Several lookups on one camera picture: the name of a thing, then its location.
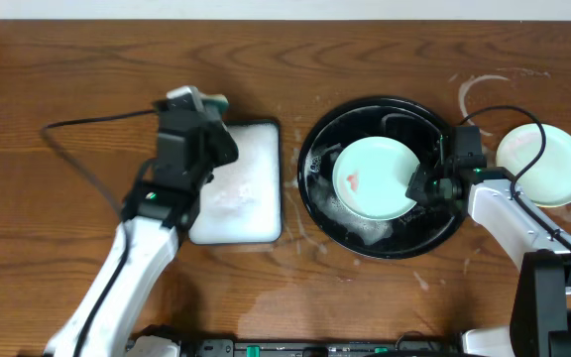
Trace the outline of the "mint green plate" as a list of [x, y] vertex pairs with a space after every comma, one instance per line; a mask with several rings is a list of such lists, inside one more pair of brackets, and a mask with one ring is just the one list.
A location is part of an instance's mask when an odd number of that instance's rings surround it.
[[[566, 205], [571, 203], [571, 136], [554, 126], [544, 124], [543, 129], [545, 150], [517, 185], [530, 198], [557, 200]], [[516, 175], [536, 157], [540, 145], [537, 125], [519, 126], [501, 140], [496, 153], [497, 166]]]
[[405, 144], [368, 137], [339, 154], [332, 184], [339, 201], [352, 213], [368, 220], [391, 220], [416, 206], [406, 191], [418, 165], [418, 157]]

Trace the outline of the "green yellow sponge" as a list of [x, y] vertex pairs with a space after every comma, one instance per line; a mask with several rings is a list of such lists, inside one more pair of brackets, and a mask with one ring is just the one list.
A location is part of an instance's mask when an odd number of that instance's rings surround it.
[[223, 94], [201, 94], [202, 104], [212, 106], [220, 113], [225, 113], [229, 108], [229, 101]]

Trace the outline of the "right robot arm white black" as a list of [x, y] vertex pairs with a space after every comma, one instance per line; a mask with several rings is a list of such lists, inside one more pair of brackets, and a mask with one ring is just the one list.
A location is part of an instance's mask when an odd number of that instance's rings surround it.
[[571, 356], [571, 235], [532, 203], [503, 169], [465, 169], [437, 177], [424, 166], [407, 197], [460, 203], [519, 271], [509, 325], [461, 337], [468, 356]]

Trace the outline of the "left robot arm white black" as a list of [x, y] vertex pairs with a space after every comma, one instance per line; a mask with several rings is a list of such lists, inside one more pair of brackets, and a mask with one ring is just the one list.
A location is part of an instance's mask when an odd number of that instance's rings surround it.
[[202, 188], [214, 169], [238, 158], [221, 115], [185, 109], [159, 117], [157, 154], [135, 174], [105, 262], [46, 356], [128, 356], [133, 327], [180, 236], [195, 221]]

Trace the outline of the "round black tray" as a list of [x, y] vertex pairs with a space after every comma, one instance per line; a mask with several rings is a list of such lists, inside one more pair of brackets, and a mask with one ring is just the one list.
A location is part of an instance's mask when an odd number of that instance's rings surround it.
[[450, 131], [435, 112], [397, 96], [358, 98], [330, 110], [313, 126], [298, 158], [298, 190], [309, 216], [334, 242], [367, 257], [399, 260], [433, 250], [464, 221], [459, 207], [417, 204], [397, 218], [366, 219], [340, 202], [332, 171], [348, 145], [374, 136], [403, 143], [421, 163], [439, 169]]

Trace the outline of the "yellow plate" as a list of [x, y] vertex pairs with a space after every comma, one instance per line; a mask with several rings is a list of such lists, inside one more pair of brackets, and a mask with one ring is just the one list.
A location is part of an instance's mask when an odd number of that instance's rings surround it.
[[563, 205], [563, 203], [561, 203], [557, 200], [533, 199], [533, 198], [530, 198], [528, 196], [523, 196], [523, 195], [521, 195], [519, 198], [521, 198], [524, 202], [529, 202], [530, 204], [534, 204], [534, 205], [539, 206], [539, 207], [553, 208], [553, 207], [558, 207], [558, 206]]

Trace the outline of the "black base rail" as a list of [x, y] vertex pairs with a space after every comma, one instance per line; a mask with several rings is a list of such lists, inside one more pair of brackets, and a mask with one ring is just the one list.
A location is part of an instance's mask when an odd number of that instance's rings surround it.
[[234, 338], [182, 339], [165, 326], [150, 326], [128, 341], [126, 355], [177, 357], [508, 356], [504, 327], [474, 329], [451, 337], [409, 331], [393, 341], [287, 341]]

